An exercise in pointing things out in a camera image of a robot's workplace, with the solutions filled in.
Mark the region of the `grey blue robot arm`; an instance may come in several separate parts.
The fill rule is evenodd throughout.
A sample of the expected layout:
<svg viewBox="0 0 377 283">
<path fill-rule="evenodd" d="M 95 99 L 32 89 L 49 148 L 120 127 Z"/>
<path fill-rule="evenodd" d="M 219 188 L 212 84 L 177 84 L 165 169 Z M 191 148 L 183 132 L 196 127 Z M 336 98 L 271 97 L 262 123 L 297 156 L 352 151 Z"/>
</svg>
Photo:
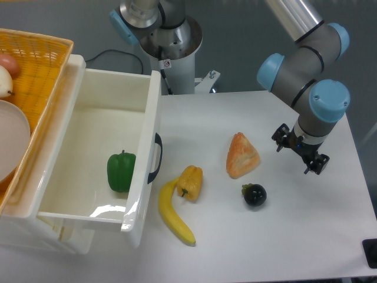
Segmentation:
<svg viewBox="0 0 377 283">
<path fill-rule="evenodd" d="M 267 6 L 297 45 L 289 57 L 270 55 L 257 72 L 257 82 L 299 115 L 293 128 L 282 124 L 272 139 L 279 149 L 298 154 L 307 172 L 319 174 L 329 158 L 318 150 L 343 117 L 350 94 L 342 83 L 316 76 L 347 50 L 349 34 L 339 24 L 327 24 L 308 1 L 267 1 Z M 184 1 L 122 1 L 110 12 L 110 21 L 125 42 L 140 45 L 149 56 L 167 94 L 211 89 L 208 78 L 194 81 L 203 36 Z"/>
</svg>

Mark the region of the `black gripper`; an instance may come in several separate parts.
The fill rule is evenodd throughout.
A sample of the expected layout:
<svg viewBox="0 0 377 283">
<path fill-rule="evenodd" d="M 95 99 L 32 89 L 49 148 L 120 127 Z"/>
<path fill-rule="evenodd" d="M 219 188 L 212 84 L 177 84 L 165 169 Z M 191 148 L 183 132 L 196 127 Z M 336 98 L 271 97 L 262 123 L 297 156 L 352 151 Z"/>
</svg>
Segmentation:
<svg viewBox="0 0 377 283">
<path fill-rule="evenodd" d="M 313 172 L 320 175 L 330 160 L 329 156 L 318 153 L 318 149 L 322 145 L 321 143 L 305 143 L 304 138 L 297 136 L 293 130 L 290 132 L 289 127 L 285 123 L 276 129 L 272 135 L 272 140 L 277 145 L 277 152 L 280 152 L 282 148 L 291 148 L 302 158 L 306 165 L 304 174 Z"/>
</svg>

